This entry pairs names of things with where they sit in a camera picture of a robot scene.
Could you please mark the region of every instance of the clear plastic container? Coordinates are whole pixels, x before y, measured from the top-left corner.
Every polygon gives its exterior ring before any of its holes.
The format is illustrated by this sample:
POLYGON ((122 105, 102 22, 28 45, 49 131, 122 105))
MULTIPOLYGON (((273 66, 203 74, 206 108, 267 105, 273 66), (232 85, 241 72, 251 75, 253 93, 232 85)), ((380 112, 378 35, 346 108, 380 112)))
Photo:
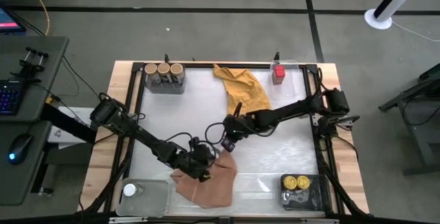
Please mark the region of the clear plastic container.
POLYGON ((168 212, 171 187, 165 180, 124 179, 122 189, 135 185, 137 194, 127 196, 122 193, 121 202, 116 207, 118 216, 163 217, 168 212))
POLYGON ((298 80, 300 70, 295 60, 273 60, 270 63, 270 71, 267 75, 269 80, 269 97, 273 100, 292 100, 296 96, 295 82, 298 80), (285 77, 281 84, 275 85, 272 80, 274 68, 281 65, 285 70, 285 77))

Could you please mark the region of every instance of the red cube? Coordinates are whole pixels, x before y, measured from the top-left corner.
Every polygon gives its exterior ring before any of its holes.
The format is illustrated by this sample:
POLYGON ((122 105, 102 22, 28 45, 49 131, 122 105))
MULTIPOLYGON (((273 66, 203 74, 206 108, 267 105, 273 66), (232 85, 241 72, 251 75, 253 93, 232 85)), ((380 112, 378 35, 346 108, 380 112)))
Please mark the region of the red cube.
POLYGON ((277 65, 274 67, 274 71, 272 72, 272 82, 274 85, 281 84, 286 76, 286 72, 284 70, 284 66, 277 65))

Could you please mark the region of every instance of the gray desk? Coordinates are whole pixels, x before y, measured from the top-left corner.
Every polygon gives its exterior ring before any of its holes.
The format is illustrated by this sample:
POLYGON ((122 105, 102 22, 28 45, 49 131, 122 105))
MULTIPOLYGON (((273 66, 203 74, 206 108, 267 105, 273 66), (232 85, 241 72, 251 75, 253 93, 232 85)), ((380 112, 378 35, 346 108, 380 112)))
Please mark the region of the gray desk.
MULTIPOLYGON (((51 89, 56 72, 60 67, 63 54, 68 44, 65 37, 2 36, 0 38, 0 79, 8 79, 10 72, 19 72, 19 60, 27 54, 25 47, 30 46, 49 54, 45 62, 45 71, 37 73, 40 86, 51 89)), ((38 120, 47 92, 40 87, 30 86, 20 106, 17 116, 0 116, 0 205, 20 205, 24 201, 30 186, 34 182, 43 158, 43 148, 47 141, 51 123, 40 121, 31 129, 33 135, 25 161, 20 165, 10 165, 6 155, 12 140, 25 133, 29 126, 38 120)))

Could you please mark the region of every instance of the white cable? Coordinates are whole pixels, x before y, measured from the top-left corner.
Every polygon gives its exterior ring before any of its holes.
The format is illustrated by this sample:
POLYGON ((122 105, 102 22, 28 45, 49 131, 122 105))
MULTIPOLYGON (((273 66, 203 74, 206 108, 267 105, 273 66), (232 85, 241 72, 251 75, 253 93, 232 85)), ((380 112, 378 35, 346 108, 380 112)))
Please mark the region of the white cable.
POLYGON ((432 38, 428 38, 427 36, 420 35, 420 34, 418 34, 418 33, 416 33, 416 32, 413 32, 413 31, 409 30, 408 28, 404 28, 403 26, 397 24, 397 23, 394 22, 394 21, 393 21, 393 23, 394 23, 394 25, 396 25, 397 27, 400 27, 401 29, 403 29, 403 30, 405 30, 405 31, 407 31, 407 32, 410 32, 410 33, 412 33, 412 34, 414 34, 414 35, 417 35, 417 36, 422 37, 422 38, 424 38, 424 39, 428 39, 429 41, 432 41, 432 42, 440 42, 440 40, 435 40, 435 39, 432 39, 432 38))

